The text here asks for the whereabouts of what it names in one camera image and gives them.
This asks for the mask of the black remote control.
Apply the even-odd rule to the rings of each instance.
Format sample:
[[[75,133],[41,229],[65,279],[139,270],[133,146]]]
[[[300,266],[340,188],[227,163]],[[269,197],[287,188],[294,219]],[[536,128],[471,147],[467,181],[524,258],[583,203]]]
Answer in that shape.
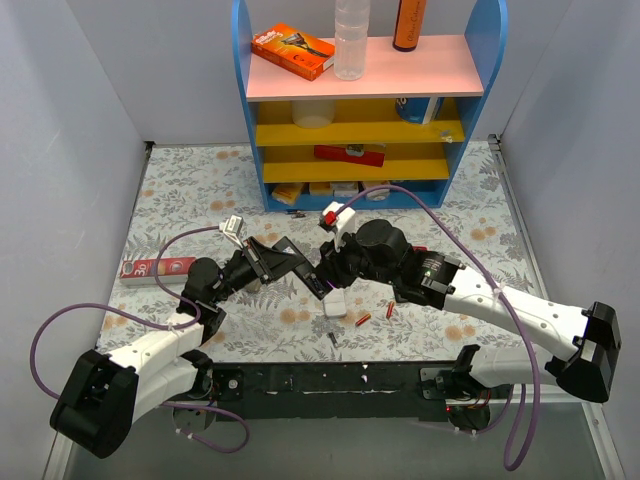
[[[297,265],[293,272],[306,288],[318,299],[323,300],[329,289],[321,279],[316,275],[314,267],[309,262],[303,262]]]

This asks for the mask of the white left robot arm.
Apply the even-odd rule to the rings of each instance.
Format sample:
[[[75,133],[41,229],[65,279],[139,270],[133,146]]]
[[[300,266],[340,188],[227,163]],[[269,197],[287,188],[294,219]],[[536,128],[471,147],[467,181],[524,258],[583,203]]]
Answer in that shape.
[[[141,416],[173,398],[210,400],[219,384],[200,346],[226,314],[219,303],[250,283],[268,284],[313,270],[288,239],[267,247],[249,238],[224,266],[199,258],[189,268],[181,300],[168,324],[106,354],[89,350],[74,365],[51,414],[50,426],[104,459]]]

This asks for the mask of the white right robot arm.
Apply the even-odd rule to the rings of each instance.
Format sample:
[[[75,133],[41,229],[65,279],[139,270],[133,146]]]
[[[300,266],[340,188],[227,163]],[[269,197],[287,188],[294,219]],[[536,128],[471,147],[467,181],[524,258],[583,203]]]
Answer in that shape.
[[[467,315],[521,336],[522,350],[464,349],[451,374],[454,389],[475,397],[486,388],[556,384],[581,400],[605,403],[622,342],[613,307],[554,303],[491,284],[478,271],[436,251],[412,246],[383,219],[359,228],[332,211],[320,226],[334,238],[321,248],[317,275],[330,287],[362,279],[390,286],[397,300]]]

